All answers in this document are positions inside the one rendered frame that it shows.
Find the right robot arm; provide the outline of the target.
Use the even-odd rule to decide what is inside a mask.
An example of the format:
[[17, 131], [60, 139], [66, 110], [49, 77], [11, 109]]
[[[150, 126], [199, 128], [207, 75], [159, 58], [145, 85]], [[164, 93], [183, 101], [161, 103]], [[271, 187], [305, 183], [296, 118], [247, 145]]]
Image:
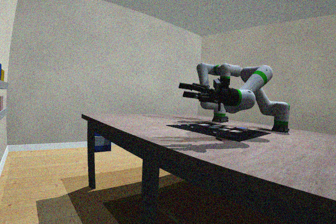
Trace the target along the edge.
[[[231, 65], [223, 63], [222, 65], [212, 65], [206, 63], [199, 63], [197, 65], [197, 73], [199, 76], [199, 82], [203, 85], [209, 85], [208, 74], [214, 76], [220, 76], [220, 80], [224, 85], [230, 85], [230, 76], [239, 77], [242, 68], [238, 65]], [[212, 121], [215, 122], [228, 122], [223, 103], [221, 103], [221, 109], [218, 111], [218, 104], [210, 102], [200, 102], [203, 109], [214, 110], [214, 117]]]

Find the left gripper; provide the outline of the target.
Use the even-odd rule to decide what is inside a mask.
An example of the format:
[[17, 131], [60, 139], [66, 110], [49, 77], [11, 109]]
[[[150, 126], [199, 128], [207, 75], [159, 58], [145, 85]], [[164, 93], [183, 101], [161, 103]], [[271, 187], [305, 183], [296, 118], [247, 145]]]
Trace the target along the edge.
[[[198, 99], [200, 102], [210, 102], [210, 103], [227, 103], [229, 100], [229, 91], [224, 89], [220, 92], [216, 92], [214, 89], [210, 89], [209, 85], [202, 85], [202, 84], [185, 84], [180, 83], [179, 88], [187, 89], [187, 90], [195, 90], [196, 92], [184, 91], [183, 97], [186, 98], [195, 98]], [[202, 93], [200, 93], [202, 92]]]

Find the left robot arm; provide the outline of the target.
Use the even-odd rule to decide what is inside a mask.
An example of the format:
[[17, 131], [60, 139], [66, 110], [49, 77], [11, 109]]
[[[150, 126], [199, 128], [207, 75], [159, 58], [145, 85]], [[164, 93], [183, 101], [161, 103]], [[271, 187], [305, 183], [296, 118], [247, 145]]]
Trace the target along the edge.
[[[237, 113], [252, 108], [257, 101], [262, 114], [274, 116], [272, 130], [288, 133], [290, 104], [270, 101], [262, 89], [272, 76], [273, 71], [267, 65], [243, 68], [240, 77], [245, 84], [239, 89], [225, 88], [229, 91], [229, 100], [223, 103], [224, 109], [228, 113]], [[223, 88], [222, 81], [214, 79], [213, 87], [216, 92], [220, 92]]]

